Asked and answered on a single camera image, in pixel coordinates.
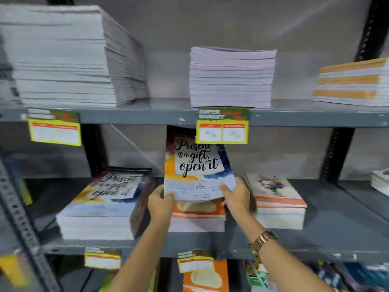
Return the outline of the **orange notebook with cream blot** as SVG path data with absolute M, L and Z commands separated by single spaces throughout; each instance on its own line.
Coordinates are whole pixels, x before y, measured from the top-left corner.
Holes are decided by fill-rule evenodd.
M 227 260 L 215 260 L 215 270 L 199 269 L 184 274 L 182 292 L 230 292 Z

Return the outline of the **stack of script cover books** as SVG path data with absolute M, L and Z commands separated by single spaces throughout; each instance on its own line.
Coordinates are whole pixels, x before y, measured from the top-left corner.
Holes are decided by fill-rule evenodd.
M 56 215 L 62 238 L 135 239 L 154 185 L 152 168 L 109 167 Z

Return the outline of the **small yellow price label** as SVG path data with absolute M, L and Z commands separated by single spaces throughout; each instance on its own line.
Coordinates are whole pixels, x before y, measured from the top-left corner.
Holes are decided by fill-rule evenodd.
M 84 252 L 84 265 L 95 269 L 119 270 L 121 258 L 120 250 L 87 246 Z
M 196 270 L 216 271 L 214 258 L 206 250 L 193 250 L 179 253 L 177 264 L 180 273 L 188 273 Z

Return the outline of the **script print notebook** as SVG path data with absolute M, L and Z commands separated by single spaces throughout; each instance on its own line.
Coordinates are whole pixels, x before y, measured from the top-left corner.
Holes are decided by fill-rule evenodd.
M 221 183 L 236 187 L 224 145 L 195 138 L 195 129 L 167 126 L 164 192 L 173 192 L 175 201 L 211 201 L 224 196 Z

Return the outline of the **person's left forearm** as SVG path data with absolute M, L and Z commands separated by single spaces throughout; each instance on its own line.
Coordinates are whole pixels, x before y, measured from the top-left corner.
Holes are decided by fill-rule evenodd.
M 169 229 L 170 218 L 152 218 L 107 292 L 147 292 Z

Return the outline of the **stack of orange spine notebooks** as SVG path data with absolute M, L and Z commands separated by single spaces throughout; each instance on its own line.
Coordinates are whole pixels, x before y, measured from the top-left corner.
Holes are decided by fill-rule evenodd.
M 363 107 L 389 107 L 389 58 L 321 68 L 312 100 Z

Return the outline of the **person's right hand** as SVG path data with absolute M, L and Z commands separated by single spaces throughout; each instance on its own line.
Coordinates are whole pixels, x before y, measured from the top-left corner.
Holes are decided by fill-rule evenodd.
M 222 205 L 226 206 L 232 217 L 240 225 L 243 221 L 251 217 L 250 214 L 250 192 L 245 181 L 236 177 L 236 187 L 233 190 L 233 198 L 224 198 Z

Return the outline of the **stack of flower print notebooks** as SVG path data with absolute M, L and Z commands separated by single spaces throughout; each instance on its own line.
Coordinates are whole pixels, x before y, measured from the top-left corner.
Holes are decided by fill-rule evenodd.
M 302 230 L 307 204 L 284 177 L 246 173 L 256 220 L 266 229 Z

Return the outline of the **black perforated rack upright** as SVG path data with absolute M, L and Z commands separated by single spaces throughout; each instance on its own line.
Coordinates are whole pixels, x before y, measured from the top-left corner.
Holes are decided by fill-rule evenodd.
M 81 124 L 80 128 L 91 176 L 95 177 L 109 167 L 102 131 L 99 124 Z
M 382 54 L 382 49 L 389 32 L 389 0 L 371 0 L 361 39 L 354 58 L 355 62 L 376 59 Z M 355 128 L 388 127 L 389 123 L 379 121 L 381 112 L 383 118 L 389 120 L 389 107 L 378 108 L 373 112 L 372 107 L 362 108 L 361 116 L 353 116 L 360 123 L 344 127 L 333 127 L 326 149 L 319 179 L 338 185 L 343 165 L 352 144 Z

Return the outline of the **pile of colourful notebooks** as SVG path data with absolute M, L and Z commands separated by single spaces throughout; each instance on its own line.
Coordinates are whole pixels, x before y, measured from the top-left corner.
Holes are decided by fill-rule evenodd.
M 389 264 L 304 262 L 335 292 L 389 292 Z

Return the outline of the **tall stack of grey notebooks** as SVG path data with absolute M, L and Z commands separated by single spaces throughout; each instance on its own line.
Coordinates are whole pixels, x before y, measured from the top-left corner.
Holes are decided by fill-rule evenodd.
M 142 45 L 97 5 L 0 4 L 0 37 L 25 106 L 149 97 Z

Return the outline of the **stack of pale pink notebooks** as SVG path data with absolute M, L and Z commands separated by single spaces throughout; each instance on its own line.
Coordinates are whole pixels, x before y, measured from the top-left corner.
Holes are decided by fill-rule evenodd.
M 277 50 L 192 47 L 191 107 L 270 108 Z

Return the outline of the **gold metal wristwatch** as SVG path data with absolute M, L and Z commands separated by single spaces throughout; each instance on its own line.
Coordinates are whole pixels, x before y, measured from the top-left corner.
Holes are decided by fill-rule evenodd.
M 260 259 L 260 250 L 270 240 L 278 240 L 278 237 L 273 232 L 264 231 L 254 240 L 254 242 L 248 244 L 248 247 L 258 264 L 262 263 Z

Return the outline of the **stack of white books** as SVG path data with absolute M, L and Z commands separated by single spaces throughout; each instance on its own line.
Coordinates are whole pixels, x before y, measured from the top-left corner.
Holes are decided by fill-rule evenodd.
M 377 191 L 389 196 L 389 168 L 372 171 L 370 184 Z

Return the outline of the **person's right forearm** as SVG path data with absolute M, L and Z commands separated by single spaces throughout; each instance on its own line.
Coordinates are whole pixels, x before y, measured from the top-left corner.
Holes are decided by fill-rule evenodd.
M 239 226 L 249 243 L 265 231 L 253 216 Z M 270 240 L 262 247 L 260 259 L 278 292 L 334 292 L 324 280 L 279 245 L 277 240 Z

